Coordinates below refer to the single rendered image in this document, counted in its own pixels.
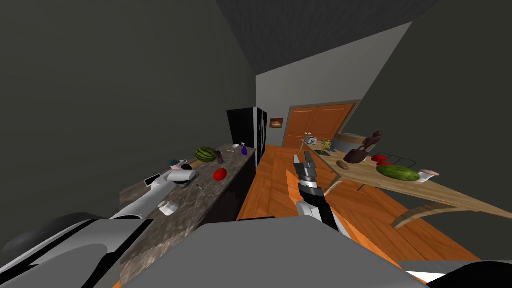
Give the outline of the green striped round watermelon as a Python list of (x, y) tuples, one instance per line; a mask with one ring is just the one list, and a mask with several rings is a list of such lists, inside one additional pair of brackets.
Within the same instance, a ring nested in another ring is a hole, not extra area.
[(202, 163), (211, 163), (217, 159), (216, 150), (202, 146), (195, 151), (195, 158)]

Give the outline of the black fridge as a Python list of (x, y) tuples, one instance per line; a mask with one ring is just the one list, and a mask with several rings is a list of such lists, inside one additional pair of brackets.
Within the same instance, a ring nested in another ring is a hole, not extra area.
[(232, 142), (255, 149), (258, 167), (266, 149), (268, 113), (259, 107), (227, 110)]

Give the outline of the green striped long watermelon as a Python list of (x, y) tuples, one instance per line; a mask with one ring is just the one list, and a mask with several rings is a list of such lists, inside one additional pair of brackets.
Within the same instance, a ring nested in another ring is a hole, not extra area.
[(399, 165), (379, 165), (376, 170), (383, 176), (390, 179), (404, 181), (404, 182), (416, 182), (420, 180), (420, 174), (408, 167)]

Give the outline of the wooden table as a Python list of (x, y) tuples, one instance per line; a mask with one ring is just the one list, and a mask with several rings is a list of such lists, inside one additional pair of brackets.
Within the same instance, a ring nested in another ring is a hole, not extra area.
[(335, 174), (335, 178), (332, 182), (323, 189), (325, 195), (331, 192), (342, 181), (346, 180), (359, 183), (362, 186), (371, 186), (431, 201), (429, 204), (410, 209), (400, 215), (391, 223), (391, 226), (395, 229), (422, 217), (448, 212), (482, 212), (497, 217), (512, 219), (511, 212), (476, 200), (435, 182), (406, 182), (391, 179), (380, 174), (377, 171), (376, 164), (367, 160), (358, 164), (349, 164), (349, 169), (346, 170), (337, 165), (337, 161), (341, 161), (345, 157), (344, 153), (333, 152), (330, 156), (320, 155), (316, 150), (320, 150), (322, 145), (320, 143), (309, 144), (304, 139), (301, 140), (300, 147), (307, 147), (311, 150), (314, 155), (319, 157)]

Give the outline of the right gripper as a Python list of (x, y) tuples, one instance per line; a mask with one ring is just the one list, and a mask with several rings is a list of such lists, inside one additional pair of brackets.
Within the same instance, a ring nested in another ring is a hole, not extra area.
[(300, 162), (297, 154), (294, 154), (293, 161), (297, 164), (298, 179), (303, 182), (316, 182), (316, 165), (310, 151), (304, 151), (305, 162)]

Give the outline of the pink and white mug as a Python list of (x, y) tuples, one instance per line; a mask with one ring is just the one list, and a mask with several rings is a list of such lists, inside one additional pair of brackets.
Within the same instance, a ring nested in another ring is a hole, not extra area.
[(440, 176), (438, 172), (435, 172), (433, 170), (427, 170), (427, 169), (420, 169), (418, 171), (419, 180), (417, 182), (419, 183), (425, 183), (429, 181), (432, 177)]

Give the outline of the orange double door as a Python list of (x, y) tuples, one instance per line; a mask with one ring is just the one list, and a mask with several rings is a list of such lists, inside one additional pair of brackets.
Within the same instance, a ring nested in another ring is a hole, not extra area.
[(282, 146), (298, 149), (306, 137), (332, 140), (355, 105), (337, 104), (307, 107), (292, 107), (287, 119)]

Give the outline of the grey round tub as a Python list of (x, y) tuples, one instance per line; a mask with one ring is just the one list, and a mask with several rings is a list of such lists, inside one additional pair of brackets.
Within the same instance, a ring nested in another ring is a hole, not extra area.
[(365, 136), (337, 133), (331, 141), (331, 147), (338, 152), (347, 154), (351, 150), (359, 149), (365, 140)]

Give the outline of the dark brown statue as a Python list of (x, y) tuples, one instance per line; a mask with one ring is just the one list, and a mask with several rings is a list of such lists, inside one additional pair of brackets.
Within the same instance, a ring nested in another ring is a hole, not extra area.
[(359, 148), (350, 150), (343, 158), (343, 161), (348, 164), (359, 164), (363, 162), (369, 154), (368, 150), (380, 141), (382, 135), (382, 130), (374, 132), (371, 137), (367, 137), (363, 141)]

